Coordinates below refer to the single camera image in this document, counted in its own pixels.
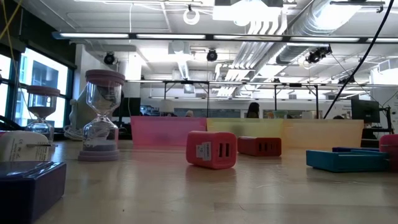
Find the pink hourglass cap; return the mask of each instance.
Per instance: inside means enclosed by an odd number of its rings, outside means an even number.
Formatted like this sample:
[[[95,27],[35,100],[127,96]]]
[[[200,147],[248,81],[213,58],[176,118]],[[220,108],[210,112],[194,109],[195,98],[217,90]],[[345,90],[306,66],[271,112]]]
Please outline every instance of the pink hourglass cap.
[[[47,86],[27,86],[26,91],[30,94],[42,95],[42,96],[59,96],[61,91],[56,88]]]
[[[111,83],[118,83],[123,86],[125,80],[124,75],[114,71],[92,69],[86,72],[86,81],[94,85],[110,86]]]

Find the dark hair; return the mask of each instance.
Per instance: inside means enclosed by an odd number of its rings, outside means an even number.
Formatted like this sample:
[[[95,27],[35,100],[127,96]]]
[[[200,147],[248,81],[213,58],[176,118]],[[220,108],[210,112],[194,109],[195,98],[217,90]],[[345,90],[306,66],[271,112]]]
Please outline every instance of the dark hair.
[[[340,115],[337,115],[337,116],[335,116],[333,119],[344,119],[344,117],[342,117],[342,116],[340,116]]]
[[[248,113],[246,114],[247,118],[258,118],[260,112],[260,105],[258,103],[251,103],[249,105]]]

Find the wooden table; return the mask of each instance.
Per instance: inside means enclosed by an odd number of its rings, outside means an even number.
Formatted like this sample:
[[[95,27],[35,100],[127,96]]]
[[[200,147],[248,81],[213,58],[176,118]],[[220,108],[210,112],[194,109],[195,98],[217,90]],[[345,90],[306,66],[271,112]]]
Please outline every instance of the wooden table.
[[[114,162],[79,162],[81,142],[58,142],[65,195],[36,223],[396,223],[398,174],[333,174],[280,159],[238,155],[232,169],[187,164],[184,153],[133,152]]]

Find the hourglass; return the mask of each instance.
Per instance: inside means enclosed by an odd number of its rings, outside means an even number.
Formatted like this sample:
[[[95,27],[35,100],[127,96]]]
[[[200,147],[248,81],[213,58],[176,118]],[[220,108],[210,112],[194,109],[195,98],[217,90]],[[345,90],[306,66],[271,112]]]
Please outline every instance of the hourglass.
[[[119,129],[108,118],[121,101],[124,75],[107,70],[86,72],[86,102],[97,117],[83,128],[83,150],[79,160],[112,161],[119,159]]]
[[[55,112],[60,90],[47,86],[34,85],[27,86],[26,90],[29,94],[27,109],[37,117],[37,120],[28,124],[25,130],[43,134],[49,140],[49,144],[52,144],[54,127],[45,119]]]

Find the colorful partition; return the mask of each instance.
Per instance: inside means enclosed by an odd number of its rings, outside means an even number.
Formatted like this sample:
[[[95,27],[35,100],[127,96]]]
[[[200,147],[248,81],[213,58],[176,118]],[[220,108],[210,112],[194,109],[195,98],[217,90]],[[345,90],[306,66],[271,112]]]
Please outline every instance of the colorful partition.
[[[208,131],[226,131],[236,137],[281,138],[283,119],[208,118]]]
[[[361,147],[363,121],[348,119],[285,119],[282,144],[288,149]]]
[[[131,133],[134,147],[183,146],[190,131],[206,131],[206,118],[132,116]]]

